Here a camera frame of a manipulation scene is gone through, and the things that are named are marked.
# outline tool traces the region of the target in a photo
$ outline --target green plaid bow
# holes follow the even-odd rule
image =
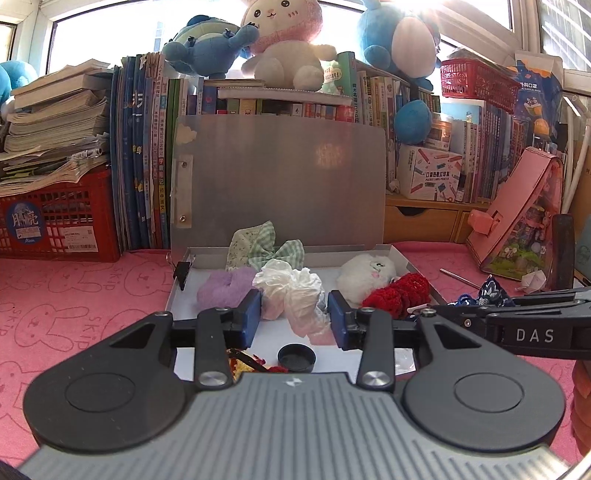
[[[304,266],[304,245],[299,240],[288,240],[275,249],[275,227],[271,221],[265,222],[248,252],[248,264],[260,270],[271,258],[283,260],[295,270]]]

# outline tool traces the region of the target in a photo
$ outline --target purple fabric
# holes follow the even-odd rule
[[[197,291],[199,310],[214,307],[236,308],[252,288],[256,270],[241,267],[231,272],[223,270],[212,272]]]

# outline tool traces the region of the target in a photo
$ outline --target black bottle cap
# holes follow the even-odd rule
[[[290,343],[279,350],[279,364],[293,374],[309,374],[314,369],[316,355],[314,351],[300,343]]]

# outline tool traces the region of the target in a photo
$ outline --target drawer handle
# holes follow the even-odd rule
[[[405,217],[414,217],[423,213],[426,208],[420,207],[396,207],[400,213],[402,213]]]

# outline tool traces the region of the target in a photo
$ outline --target white fluffy plush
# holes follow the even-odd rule
[[[245,0],[242,25],[253,23],[259,40],[250,46],[255,56],[242,65],[242,73],[264,80],[266,87],[308,90],[322,87],[320,60],[335,60],[330,45],[312,45],[322,28],[317,0]]]
[[[352,307],[358,307],[378,288],[387,286],[396,277],[394,263],[388,257],[361,254],[340,269],[336,285]]]

